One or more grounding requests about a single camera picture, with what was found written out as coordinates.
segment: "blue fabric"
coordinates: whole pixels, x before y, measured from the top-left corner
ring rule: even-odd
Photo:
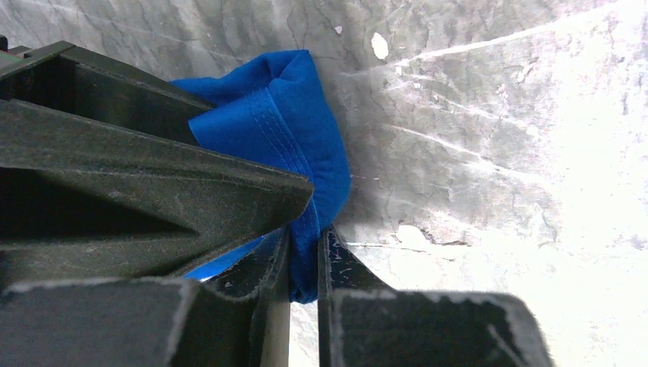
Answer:
[[[303,174],[313,183],[306,211],[290,224],[290,299],[317,299],[317,241],[346,202],[351,175],[309,52],[264,54],[220,79],[172,83],[218,106],[189,122],[200,146]],[[258,243],[237,248],[187,276],[219,274]]]

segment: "fabric fold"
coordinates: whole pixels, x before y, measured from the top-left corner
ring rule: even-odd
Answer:
[[[351,175],[337,121],[309,52],[264,54],[219,79],[172,83],[218,106],[189,121],[201,147],[303,174],[313,183],[315,192],[306,211],[290,224],[290,299],[315,300],[317,241],[348,199]],[[187,276],[215,276],[258,242]]]

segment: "concrete floor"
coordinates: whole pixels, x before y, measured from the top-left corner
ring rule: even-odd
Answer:
[[[12,42],[166,79],[311,50],[354,176],[338,226],[372,270],[518,295],[557,365],[648,360],[646,0],[3,0],[0,18]],[[293,365],[317,364],[315,315],[294,307]]]

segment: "black plastic part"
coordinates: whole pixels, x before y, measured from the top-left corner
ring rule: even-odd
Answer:
[[[334,229],[319,243],[321,366],[551,366],[537,323],[505,294],[401,292]]]
[[[297,218],[305,177],[195,147],[212,108],[66,42],[4,68],[0,287],[183,274]]]
[[[209,282],[15,284],[0,296],[0,365],[287,365],[289,231]]]
[[[286,366],[286,224],[308,180],[198,148],[186,121],[214,106],[134,67],[66,42],[11,52],[0,365]],[[182,275],[265,233],[203,285],[94,278]],[[552,365],[515,297],[395,291],[334,229],[317,253],[322,366]]]

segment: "white paint spot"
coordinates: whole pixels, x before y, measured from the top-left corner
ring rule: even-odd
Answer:
[[[540,137],[540,129],[537,128],[536,126],[529,126],[526,128],[525,131],[528,135],[533,136],[534,138],[539,138]]]
[[[536,65],[538,60],[533,60],[531,61],[528,65],[526,65],[518,74],[517,74],[517,82],[522,83],[526,78],[527,75],[531,72],[531,69]]]
[[[429,245],[429,241],[426,239],[425,235],[415,226],[408,226],[406,224],[401,224],[398,226],[398,232],[396,232],[396,238],[408,244],[419,245],[426,243]]]
[[[384,60],[389,55],[389,45],[387,41],[379,33],[374,33],[371,38],[371,48],[374,49],[374,55],[380,60]]]

